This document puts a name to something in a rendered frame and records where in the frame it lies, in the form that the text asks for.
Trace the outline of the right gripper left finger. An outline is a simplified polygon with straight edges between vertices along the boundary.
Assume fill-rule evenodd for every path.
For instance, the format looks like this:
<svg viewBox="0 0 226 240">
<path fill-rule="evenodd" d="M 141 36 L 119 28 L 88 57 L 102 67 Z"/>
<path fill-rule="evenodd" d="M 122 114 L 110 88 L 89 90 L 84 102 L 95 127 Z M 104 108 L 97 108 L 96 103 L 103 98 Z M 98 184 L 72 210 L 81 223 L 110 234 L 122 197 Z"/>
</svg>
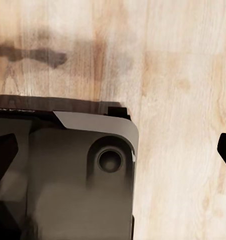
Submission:
<svg viewBox="0 0 226 240">
<path fill-rule="evenodd" d="M 14 133 L 0 136 L 0 181 L 19 152 Z"/>
</svg>

